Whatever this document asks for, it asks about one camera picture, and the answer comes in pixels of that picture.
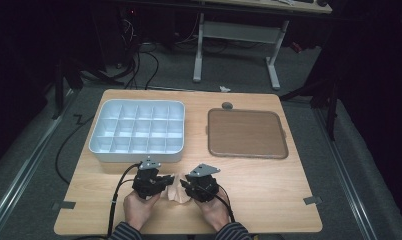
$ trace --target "hand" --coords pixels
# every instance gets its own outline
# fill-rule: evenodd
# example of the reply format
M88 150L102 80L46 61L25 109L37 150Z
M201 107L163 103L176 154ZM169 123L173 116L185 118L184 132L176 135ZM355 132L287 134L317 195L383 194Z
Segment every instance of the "hand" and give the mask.
M217 196L229 204L229 200L226 197L223 189L219 188ZM200 207L204 215L204 219L216 230L216 232L220 231L220 229L230 222L228 210L226 206L219 201L219 199L213 198L213 200L209 202L199 202L197 200L194 201L198 207Z
M152 209L158 199L160 199L160 193L145 200L140 198L137 192L131 192L125 197L123 202L126 222L136 230L140 231L151 217Z

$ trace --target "brown rectangular plate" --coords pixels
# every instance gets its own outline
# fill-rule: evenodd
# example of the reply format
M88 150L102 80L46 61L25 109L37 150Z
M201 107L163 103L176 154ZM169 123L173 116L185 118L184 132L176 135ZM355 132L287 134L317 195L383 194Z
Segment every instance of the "brown rectangular plate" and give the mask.
M208 149L219 157L288 157L280 118L269 111L211 109Z

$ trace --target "striped sleeve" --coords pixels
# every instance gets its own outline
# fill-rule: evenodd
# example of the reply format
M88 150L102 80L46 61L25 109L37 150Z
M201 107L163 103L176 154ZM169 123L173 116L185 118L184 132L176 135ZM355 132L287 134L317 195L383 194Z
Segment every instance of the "striped sleeve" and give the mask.
M109 240L142 240L141 233L126 222L117 225Z
M251 240L248 230L240 223L226 224L216 235L216 240Z

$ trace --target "wooden tabletop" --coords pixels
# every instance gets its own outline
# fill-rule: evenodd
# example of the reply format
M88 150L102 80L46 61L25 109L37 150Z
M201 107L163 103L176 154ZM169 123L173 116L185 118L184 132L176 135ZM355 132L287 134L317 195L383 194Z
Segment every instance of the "wooden tabletop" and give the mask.
M294 1L294 5L279 2L277 0L200 0L201 2L211 2L220 4L233 4L249 7L272 8L279 10L289 10L307 13L332 13L332 8L328 5L321 7L317 4L317 0L313 3L305 3Z
M318 232L322 222L312 196L279 98L273 94L172 92L143 90L105 91L109 99L177 100L185 105L185 143L182 160L163 163L160 175L188 173L205 163L221 169L213 175L229 194L236 221L251 233ZM234 109L273 111L286 133L289 156L283 160L214 157L207 147L207 113L231 102ZM61 209L54 230L60 235L106 234L111 199L127 163L102 163L88 148L96 120L82 149L64 201L74 209ZM128 178L133 178L132 170ZM132 191L125 183L119 192L115 225L124 220L123 198ZM145 234L204 234L214 230L205 223L193 200L179 204L162 196L152 218L142 228Z

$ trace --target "small round object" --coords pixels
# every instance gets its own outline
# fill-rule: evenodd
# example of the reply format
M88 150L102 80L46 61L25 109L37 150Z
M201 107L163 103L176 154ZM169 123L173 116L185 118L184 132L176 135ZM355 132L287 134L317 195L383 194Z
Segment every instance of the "small round object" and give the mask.
M230 102L224 102L222 103L222 108L225 110L231 110L233 108L233 105Z

